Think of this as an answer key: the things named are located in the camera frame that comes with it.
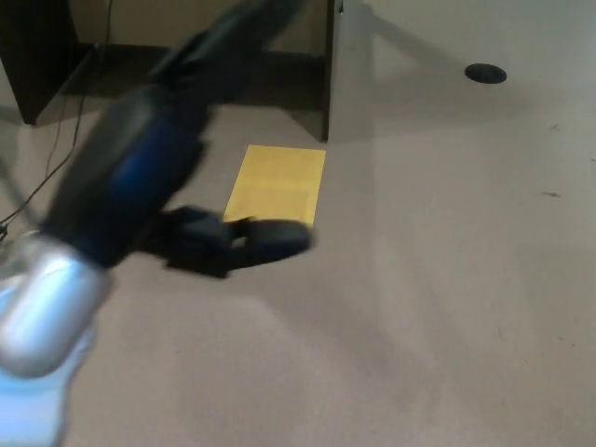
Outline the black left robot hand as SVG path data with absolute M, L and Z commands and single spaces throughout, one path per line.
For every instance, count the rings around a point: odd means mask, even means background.
M 134 251 L 223 278 L 308 251 L 312 231 L 286 219 L 225 222 L 170 199 L 199 167 L 213 108 L 238 98 L 298 1 L 243 1 L 170 50 L 148 82 L 111 104 L 65 172 L 42 231 L 105 268 Z

